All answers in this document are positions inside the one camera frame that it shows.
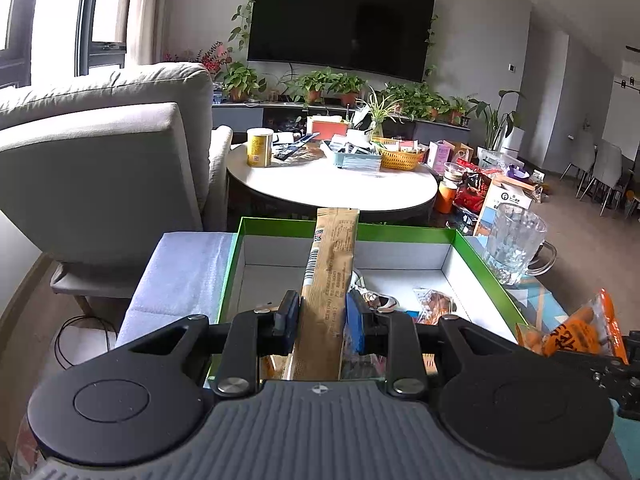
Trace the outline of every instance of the beige armchair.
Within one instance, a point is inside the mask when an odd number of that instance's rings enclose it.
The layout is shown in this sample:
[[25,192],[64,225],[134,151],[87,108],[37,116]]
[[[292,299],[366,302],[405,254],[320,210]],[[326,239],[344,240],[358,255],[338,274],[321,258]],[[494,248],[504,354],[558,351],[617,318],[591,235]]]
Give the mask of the beige armchair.
[[211,100],[191,63],[0,92],[0,210],[59,262],[55,292],[130,298],[165,232],[225,230]]

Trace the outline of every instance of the barcode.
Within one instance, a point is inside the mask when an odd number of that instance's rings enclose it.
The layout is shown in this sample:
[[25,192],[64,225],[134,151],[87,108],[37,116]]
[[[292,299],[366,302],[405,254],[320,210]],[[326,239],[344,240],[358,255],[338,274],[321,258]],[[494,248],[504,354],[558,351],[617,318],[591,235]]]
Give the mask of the barcode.
[[314,280],[314,272],[316,272],[316,263],[318,262],[318,251],[320,249],[312,249],[311,254],[309,254],[309,261],[306,264],[305,270],[305,279],[302,282],[302,285],[311,285]]

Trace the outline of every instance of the television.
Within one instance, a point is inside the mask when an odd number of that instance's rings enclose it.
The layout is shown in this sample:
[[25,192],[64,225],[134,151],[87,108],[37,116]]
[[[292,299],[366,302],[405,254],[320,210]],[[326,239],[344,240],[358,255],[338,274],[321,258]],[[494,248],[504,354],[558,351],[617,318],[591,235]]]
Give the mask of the television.
[[255,0],[250,61],[421,81],[434,0]]

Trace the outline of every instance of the logo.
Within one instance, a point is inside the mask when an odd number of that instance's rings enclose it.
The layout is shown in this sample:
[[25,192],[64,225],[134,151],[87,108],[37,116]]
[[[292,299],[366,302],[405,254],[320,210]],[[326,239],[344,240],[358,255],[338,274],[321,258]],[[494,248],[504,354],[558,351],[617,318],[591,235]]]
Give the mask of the logo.
[[325,394],[329,391],[329,388],[327,388],[326,386],[324,386],[324,384],[316,384],[316,386],[314,386],[313,388],[311,388],[311,391],[315,394],[318,395],[322,395]]

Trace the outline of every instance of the tv stand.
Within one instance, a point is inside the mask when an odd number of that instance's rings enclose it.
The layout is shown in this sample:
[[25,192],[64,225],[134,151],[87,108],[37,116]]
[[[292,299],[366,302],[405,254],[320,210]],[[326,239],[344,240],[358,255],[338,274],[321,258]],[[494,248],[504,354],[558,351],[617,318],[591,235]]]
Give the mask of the tv stand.
[[[306,117],[309,114],[342,117],[347,114],[347,108],[341,105],[270,101],[214,104],[211,111],[213,127],[229,126],[234,132],[234,144],[246,141],[246,131],[249,128],[299,131],[300,128],[306,130]],[[402,115],[396,117],[396,122],[385,121],[385,137],[400,136],[407,140],[418,140],[421,144],[443,139],[468,144],[469,128],[420,119],[412,121]]]

